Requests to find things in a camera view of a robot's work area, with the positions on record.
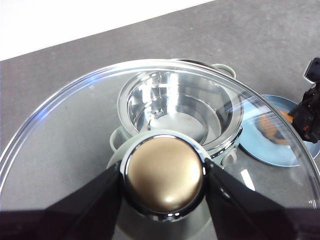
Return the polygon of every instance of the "pot lid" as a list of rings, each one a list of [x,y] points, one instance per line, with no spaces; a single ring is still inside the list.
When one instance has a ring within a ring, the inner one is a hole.
[[[255,116],[246,128],[256,128],[267,118],[267,129],[272,128],[281,135],[283,141],[279,144],[290,151],[287,161],[298,164],[294,167],[269,165],[239,147],[237,161],[227,165],[224,171],[285,208],[318,207],[320,189],[316,164],[295,130],[266,99],[234,78],[199,62],[144,59],[107,66],[80,77],[30,115],[1,156],[1,211],[47,208],[103,172],[113,155],[110,136],[122,124],[117,113],[119,92],[130,79],[154,72],[210,79],[214,85],[239,98],[241,105],[250,104],[250,108],[263,117]],[[229,107],[229,114],[241,105]],[[274,158],[286,158],[286,155],[275,154],[277,152],[265,152]]]

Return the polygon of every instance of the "glass lid rim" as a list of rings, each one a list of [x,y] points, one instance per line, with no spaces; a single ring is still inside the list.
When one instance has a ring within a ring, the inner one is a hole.
[[[7,143],[6,147],[3,149],[3,152],[0,156],[0,200],[1,195],[3,191],[4,184],[6,182],[7,175],[11,169],[11,166],[15,160],[15,157],[10,159],[12,157],[12,154],[14,154],[14,150],[19,149],[22,145],[19,140],[21,137],[26,134],[25,129],[27,127],[32,126],[32,122],[35,121],[35,118],[39,116],[39,114],[44,111],[45,109],[51,109],[53,110],[56,105],[51,106],[56,100],[60,99],[61,96],[63,96],[64,93],[66,93],[68,90],[72,89],[73,87],[78,86],[80,83],[84,82],[85,80],[94,77],[96,75],[105,73],[108,75],[116,73],[116,70],[118,72],[125,72],[128,70],[134,70],[139,69],[138,67],[145,68],[146,66],[154,66],[154,67],[161,67],[159,66],[159,63],[166,64],[167,66],[171,64],[178,64],[183,65],[188,69],[196,68],[198,70],[208,71],[210,73],[218,74],[221,77],[227,79],[228,81],[236,84],[237,86],[241,87],[251,95],[255,96],[257,99],[259,99],[264,105],[266,105],[270,110],[274,112],[274,114],[281,119],[282,123],[287,127],[287,129],[291,132],[291,134],[295,137],[296,142],[298,143],[298,146],[302,150],[302,154],[307,156],[308,164],[312,168],[311,171],[313,173],[313,177],[315,178],[315,185],[312,184],[314,187],[317,187],[318,192],[320,192],[320,172],[319,169],[311,156],[310,152],[307,150],[305,143],[301,139],[301,137],[298,135],[298,133],[294,130],[294,128],[286,121],[285,117],[271,104],[269,103],[263,96],[261,96],[259,93],[257,93],[255,90],[251,89],[250,87],[246,86],[244,83],[238,81],[235,78],[232,78],[231,76],[224,74],[218,70],[215,70],[213,67],[209,67],[207,64],[202,65],[199,63],[194,62],[187,62],[179,59],[138,59],[138,60],[131,60],[131,61],[124,61],[112,65],[105,66],[103,68],[97,69],[95,71],[92,71],[90,73],[87,73],[79,78],[76,78],[69,84],[65,85],[58,91],[56,91],[54,94],[52,94],[50,97],[48,97],[42,104],[40,104],[27,118],[26,120],[20,125],[20,127],[15,131],[13,136],[10,138],[10,141]]]

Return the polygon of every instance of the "white wall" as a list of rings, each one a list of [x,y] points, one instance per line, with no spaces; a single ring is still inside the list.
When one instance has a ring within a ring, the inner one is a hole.
[[[210,0],[0,0],[0,60]]]

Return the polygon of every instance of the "orange food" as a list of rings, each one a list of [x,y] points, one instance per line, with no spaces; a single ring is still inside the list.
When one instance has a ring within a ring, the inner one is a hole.
[[[283,110],[280,110],[280,112],[287,119],[287,121],[292,124],[294,118]],[[270,141],[281,145],[288,145],[288,141],[282,136],[273,121],[270,120],[265,114],[262,114],[259,117],[258,128],[260,132]]]

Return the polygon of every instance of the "pot handle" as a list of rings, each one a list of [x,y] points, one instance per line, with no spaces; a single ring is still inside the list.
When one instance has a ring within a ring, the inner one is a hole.
[[[237,76],[236,71],[233,70],[233,68],[228,66],[228,65],[225,65],[225,64],[222,64],[222,63],[214,63],[211,66],[213,66],[213,67],[215,67],[217,69],[222,69],[222,70],[227,71],[234,79]]]
[[[118,131],[118,128],[116,128],[110,135],[110,139],[109,139],[109,144],[110,144],[110,147],[112,149],[112,151],[115,153],[117,151],[117,148],[115,147],[115,139],[117,137],[117,131]]]

